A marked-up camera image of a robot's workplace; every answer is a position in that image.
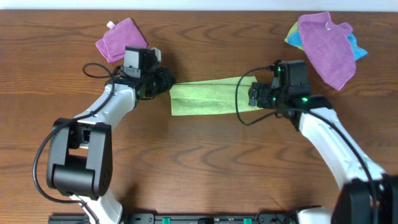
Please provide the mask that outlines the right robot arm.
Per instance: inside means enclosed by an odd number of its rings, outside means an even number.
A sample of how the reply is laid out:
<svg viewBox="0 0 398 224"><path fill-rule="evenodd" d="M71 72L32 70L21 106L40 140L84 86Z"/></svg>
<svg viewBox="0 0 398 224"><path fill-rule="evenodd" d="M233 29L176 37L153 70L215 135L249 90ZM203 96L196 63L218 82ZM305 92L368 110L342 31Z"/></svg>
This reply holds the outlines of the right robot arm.
<svg viewBox="0 0 398 224"><path fill-rule="evenodd" d="M273 109L289 119L314 145L340 190L333 209L303 209L297 212L297 223L397 223L397 177L366 155L324 96L290 91L291 87L254 82L249 105Z"/></svg>

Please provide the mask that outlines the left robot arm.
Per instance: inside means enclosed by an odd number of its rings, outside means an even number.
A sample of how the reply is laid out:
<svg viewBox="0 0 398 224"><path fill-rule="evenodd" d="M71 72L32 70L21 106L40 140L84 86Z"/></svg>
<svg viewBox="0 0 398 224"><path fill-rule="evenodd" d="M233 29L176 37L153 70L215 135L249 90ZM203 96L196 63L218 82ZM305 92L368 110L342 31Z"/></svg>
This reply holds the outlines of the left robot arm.
<svg viewBox="0 0 398 224"><path fill-rule="evenodd" d="M167 67L116 67L107 79L104 92L86 111L56 120L47 138L47 185L79 204L89 223L122 219L123 207L109 189L114 129L139 101L153 99L175 83Z"/></svg>

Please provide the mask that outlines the light green cloth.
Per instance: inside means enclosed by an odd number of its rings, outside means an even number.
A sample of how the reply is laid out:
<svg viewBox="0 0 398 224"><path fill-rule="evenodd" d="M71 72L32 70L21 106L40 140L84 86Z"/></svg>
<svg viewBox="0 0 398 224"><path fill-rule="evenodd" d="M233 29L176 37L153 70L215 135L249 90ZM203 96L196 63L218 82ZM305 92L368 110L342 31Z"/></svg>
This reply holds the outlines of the light green cloth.
<svg viewBox="0 0 398 224"><path fill-rule="evenodd" d="M170 89L173 116L231 114L259 110L249 106L248 91L256 77L176 83Z"/></svg>

